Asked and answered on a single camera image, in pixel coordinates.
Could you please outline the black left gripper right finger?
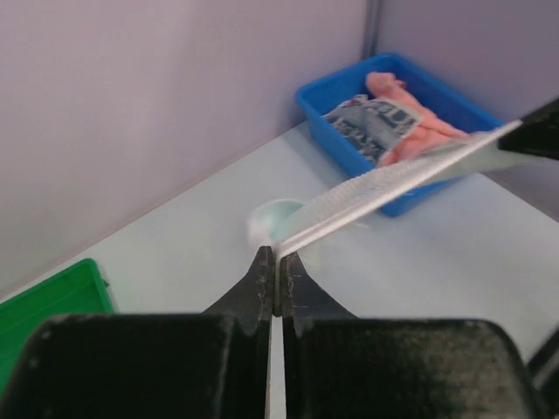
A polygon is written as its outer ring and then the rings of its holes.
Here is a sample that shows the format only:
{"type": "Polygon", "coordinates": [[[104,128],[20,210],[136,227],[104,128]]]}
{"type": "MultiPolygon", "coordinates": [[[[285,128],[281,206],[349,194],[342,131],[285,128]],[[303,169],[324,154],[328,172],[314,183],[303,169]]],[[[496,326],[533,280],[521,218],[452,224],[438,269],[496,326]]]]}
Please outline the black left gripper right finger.
{"type": "Polygon", "coordinates": [[[279,263],[290,418],[545,418],[520,354],[481,319],[364,319],[279,263]]]}

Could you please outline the white terry towel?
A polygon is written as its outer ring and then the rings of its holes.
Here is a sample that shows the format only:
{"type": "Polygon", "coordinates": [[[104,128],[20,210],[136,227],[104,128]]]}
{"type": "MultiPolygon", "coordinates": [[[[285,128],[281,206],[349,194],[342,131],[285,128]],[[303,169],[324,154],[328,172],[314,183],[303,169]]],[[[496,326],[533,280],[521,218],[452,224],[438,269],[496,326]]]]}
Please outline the white terry towel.
{"type": "Polygon", "coordinates": [[[247,222],[249,243],[270,246],[276,258],[299,251],[413,189],[475,173],[532,163],[537,158],[498,148],[481,132],[427,148],[420,155],[351,178],[305,202],[271,201],[247,222]]]}

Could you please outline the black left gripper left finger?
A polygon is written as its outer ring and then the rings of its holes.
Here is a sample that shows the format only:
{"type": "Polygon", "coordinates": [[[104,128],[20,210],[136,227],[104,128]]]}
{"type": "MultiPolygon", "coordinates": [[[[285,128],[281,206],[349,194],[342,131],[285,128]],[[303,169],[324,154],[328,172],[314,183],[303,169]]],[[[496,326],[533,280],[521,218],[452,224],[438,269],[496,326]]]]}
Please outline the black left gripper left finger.
{"type": "Polygon", "coordinates": [[[263,418],[272,251],[201,313],[65,314],[27,340],[4,418],[263,418]]]}

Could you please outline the green plastic tray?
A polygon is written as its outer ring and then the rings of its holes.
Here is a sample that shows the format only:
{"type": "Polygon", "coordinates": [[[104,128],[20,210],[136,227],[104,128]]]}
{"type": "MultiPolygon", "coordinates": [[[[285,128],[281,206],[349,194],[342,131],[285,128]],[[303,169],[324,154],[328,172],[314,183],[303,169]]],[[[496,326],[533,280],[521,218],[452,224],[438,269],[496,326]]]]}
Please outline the green plastic tray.
{"type": "Polygon", "coordinates": [[[51,316],[114,310],[96,262],[85,258],[1,304],[1,387],[31,333],[51,316]]]}

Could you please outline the blue plastic bin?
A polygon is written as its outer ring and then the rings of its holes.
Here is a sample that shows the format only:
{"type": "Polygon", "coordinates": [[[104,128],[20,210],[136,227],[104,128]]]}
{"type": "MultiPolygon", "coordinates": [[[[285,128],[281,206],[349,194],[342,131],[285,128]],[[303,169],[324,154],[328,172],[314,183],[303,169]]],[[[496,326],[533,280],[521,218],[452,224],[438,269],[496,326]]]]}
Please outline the blue plastic bin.
{"type": "Polygon", "coordinates": [[[501,124],[500,120],[467,97],[404,57],[384,53],[367,58],[310,82],[295,94],[295,101],[307,117],[314,141],[349,177],[366,173],[374,165],[344,139],[323,115],[344,100],[357,94],[366,94],[365,76],[369,72],[394,73],[406,83],[408,92],[422,105],[440,119],[468,133],[488,131],[501,124]]]}

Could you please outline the pink towel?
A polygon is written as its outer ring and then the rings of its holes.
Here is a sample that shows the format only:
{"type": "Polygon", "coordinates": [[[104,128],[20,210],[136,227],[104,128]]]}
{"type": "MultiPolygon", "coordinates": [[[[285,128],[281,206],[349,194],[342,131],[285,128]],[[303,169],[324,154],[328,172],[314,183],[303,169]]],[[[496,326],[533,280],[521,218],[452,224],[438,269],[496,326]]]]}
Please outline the pink towel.
{"type": "Polygon", "coordinates": [[[407,92],[405,83],[392,72],[370,72],[365,78],[365,86],[376,98],[393,100],[421,116],[421,121],[395,147],[384,153],[378,167],[412,159],[428,148],[467,136],[466,132],[444,122],[421,105],[407,92]]]}

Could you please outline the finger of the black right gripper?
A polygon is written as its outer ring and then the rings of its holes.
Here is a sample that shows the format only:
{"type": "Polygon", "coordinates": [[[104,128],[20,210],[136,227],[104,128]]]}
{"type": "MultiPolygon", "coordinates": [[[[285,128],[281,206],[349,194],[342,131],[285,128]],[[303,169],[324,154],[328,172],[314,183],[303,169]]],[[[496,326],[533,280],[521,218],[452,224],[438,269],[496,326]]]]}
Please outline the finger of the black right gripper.
{"type": "Polygon", "coordinates": [[[498,140],[498,149],[557,161],[559,158],[559,99],[520,118],[521,124],[498,140]]]}

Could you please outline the blue white patterned towel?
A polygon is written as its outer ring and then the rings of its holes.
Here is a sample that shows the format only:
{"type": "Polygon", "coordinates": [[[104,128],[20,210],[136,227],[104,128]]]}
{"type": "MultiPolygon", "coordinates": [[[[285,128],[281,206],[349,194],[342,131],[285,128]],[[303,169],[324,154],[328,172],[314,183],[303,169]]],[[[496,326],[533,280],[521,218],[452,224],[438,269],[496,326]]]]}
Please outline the blue white patterned towel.
{"type": "Polygon", "coordinates": [[[343,101],[323,117],[373,165],[421,121],[407,106],[365,94],[343,101]]]}

